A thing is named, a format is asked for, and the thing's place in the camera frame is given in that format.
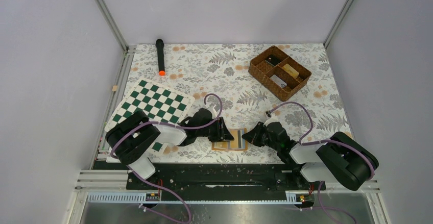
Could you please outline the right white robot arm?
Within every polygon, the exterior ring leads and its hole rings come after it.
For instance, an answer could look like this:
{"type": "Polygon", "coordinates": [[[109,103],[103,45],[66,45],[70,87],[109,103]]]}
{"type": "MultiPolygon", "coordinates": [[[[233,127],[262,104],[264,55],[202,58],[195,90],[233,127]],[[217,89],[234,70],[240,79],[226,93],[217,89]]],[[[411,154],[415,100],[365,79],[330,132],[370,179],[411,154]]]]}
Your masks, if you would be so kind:
{"type": "Polygon", "coordinates": [[[267,146],[289,165],[294,173],[293,183],[306,189],[313,182],[338,182],[356,191],[373,178],[379,167],[377,158],[343,132],[330,138],[300,144],[290,139],[280,122],[258,122],[242,138],[255,145],[267,146]]]}

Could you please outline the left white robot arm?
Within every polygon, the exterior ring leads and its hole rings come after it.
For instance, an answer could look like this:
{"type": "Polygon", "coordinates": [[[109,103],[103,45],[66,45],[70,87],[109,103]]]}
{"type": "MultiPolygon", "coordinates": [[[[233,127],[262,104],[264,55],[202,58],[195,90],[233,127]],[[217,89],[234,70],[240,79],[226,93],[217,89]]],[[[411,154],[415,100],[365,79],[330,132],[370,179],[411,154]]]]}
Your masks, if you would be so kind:
{"type": "Polygon", "coordinates": [[[143,111],[138,111],[109,130],[105,140],[111,147],[112,157],[138,174],[141,185],[151,189],[158,184],[159,176],[145,152],[153,143],[187,146],[198,137],[206,137],[210,142],[234,139],[214,109],[201,108],[177,124],[152,121],[143,111]]]}

